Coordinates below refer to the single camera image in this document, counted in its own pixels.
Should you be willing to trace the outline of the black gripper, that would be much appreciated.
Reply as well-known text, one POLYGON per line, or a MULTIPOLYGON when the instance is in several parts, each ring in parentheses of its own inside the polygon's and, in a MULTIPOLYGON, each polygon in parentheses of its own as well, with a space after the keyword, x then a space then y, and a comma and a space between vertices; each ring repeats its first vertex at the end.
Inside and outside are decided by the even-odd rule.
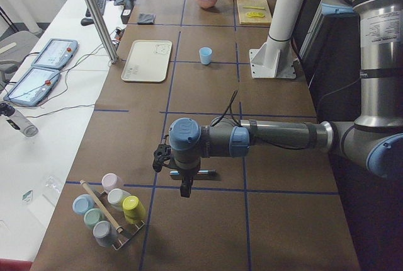
POLYGON ((162 168, 169 168, 169 176, 173 180, 181 180, 180 195, 190 198, 193 178, 200 170, 200 158, 195 161, 185 163, 180 162, 174 156, 175 152, 170 145, 159 144, 154 151, 152 168, 156 173, 160 173, 162 168))

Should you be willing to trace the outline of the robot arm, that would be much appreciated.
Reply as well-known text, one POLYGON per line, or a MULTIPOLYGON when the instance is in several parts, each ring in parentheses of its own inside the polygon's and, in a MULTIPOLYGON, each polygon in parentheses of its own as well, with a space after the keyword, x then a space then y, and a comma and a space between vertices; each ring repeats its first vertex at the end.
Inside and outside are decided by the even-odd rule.
POLYGON ((244 157, 255 144, 322 149, 386 179, 402 179, 402 0, 322 0, 322 13, 360 17, 361 113, 352 122, 291 123, 218 117, 175 120, 154 152, 189 197, 202 158, 244 157))

